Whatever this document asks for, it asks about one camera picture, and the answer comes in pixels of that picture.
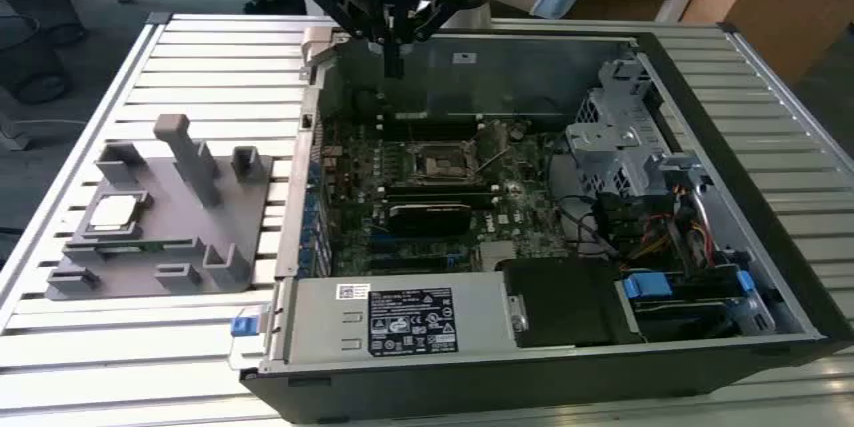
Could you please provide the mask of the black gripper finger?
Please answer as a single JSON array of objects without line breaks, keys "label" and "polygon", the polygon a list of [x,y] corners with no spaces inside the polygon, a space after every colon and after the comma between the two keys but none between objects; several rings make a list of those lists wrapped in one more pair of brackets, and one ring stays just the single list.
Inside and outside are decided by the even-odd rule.
[{"label": "black gripper finger", "polygon": [[451,19],[469,7],[469,0],[435,0],[422,9],[407,1],[394,7],[394,78],[405,74],[403,47],[426,41]]},{"label": "black gripper finger", "polygon": [[383,58],[383,73],[397,77],[397,44],[382,8],[362,0],[313,0],[339,27],[358,40],[375,45]]}]

